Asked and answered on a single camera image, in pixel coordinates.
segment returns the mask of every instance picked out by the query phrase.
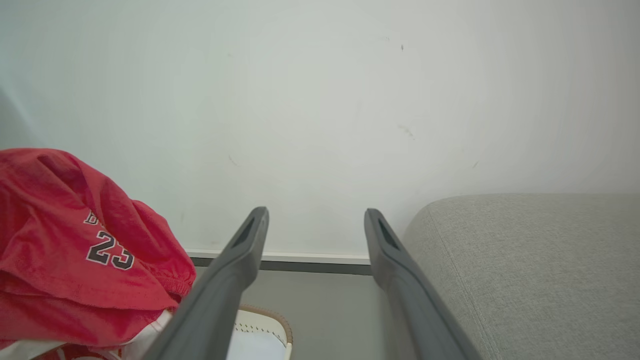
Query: gray sofa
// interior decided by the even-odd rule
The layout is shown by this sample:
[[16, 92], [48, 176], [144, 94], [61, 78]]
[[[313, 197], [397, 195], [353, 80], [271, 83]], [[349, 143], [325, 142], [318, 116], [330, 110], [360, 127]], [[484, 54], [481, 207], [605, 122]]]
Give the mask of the gray sofa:
[[640, 359], [640, 195], [453, 197], [403, 244], [483, 359]]

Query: red jersey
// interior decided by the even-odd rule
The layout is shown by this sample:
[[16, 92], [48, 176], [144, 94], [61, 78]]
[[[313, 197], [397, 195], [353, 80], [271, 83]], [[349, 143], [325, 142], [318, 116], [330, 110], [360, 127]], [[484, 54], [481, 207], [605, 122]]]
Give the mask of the red jersey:
[[0, 348], [125, 343], [195, 275], [166, 220], [94, 168], [63, 151], [0, 151]]

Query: white wall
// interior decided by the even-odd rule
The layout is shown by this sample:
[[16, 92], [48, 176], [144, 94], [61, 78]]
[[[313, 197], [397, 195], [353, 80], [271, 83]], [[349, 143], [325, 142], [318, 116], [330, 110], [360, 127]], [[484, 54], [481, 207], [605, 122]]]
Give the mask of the white wall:
[[377, 207], [640, 191], [640, 2], [0, 4], [0, 146], [70, 151], [220, 250], [366, 258]]

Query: printed number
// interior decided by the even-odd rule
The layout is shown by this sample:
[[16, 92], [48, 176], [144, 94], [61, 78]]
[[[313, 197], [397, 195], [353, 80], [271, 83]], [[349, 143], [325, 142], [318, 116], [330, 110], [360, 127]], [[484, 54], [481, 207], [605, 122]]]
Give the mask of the printed number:
[[111, 263], [113, 264], [113, 266], [119, 269], [128, 270], [133, 266], [133, 255], [131, 255], [131, 253], [126, 251], [124, 248], [122, 248], [122, 255], [127, 257], [125, 261], [122, 261], [122, 256], [114, 255], [111, 258]]
[[107, 233], [106, 231], [100, 231], [98, 235], [96, 235], [98, 239], [106, 239], [106, 241], [99, 243], [97, 245], [92, 246], [89, 249], [89, 254], [87, 254], [86, 259], [90, 261], [95, 261], [96, 263], [100, 263], [103, 265], [109, 264], [109, 257], [111, 257], [111, 263], [113, 266], [122, 269], [128, 270], [133, 266], [133, 255], [127, 251], [124, 247], [122, 248], [122, 253], [120, 256], [110, 255], [105, 251], [113, 248], [116, 244], [119, 244], [112, 235]]

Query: laundry basket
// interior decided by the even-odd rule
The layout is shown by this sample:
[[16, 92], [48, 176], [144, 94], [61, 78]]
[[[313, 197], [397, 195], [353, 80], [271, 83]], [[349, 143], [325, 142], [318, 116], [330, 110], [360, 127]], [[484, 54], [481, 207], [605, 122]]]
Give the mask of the laundry basket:
[[260, 307], [240, 305], [234, 322], [234, 331], [273, 334], [285, 348], [284, 360], [291, 358], [293, 349], [291, 327], [280, 314]]

